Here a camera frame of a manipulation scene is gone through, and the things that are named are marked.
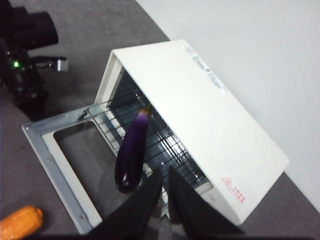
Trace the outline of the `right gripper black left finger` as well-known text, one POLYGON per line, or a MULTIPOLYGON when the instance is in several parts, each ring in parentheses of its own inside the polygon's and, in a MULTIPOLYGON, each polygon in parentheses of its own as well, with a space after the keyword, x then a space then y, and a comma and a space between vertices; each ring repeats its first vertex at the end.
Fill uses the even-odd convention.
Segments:
POLYGON ((105 217, 85 240, 140 240, 162 193, 162 171, 154 171, 115 211, 105 217))

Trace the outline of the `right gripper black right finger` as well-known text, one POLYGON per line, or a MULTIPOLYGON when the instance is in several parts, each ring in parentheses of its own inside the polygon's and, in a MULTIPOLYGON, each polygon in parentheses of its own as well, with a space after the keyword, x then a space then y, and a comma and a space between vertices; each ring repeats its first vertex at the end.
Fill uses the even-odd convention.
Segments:
POLYGON ((190 240, 245 240, 245 233, 212 208, 173 168, 168 175, 171 222, 181 224, 190 240))

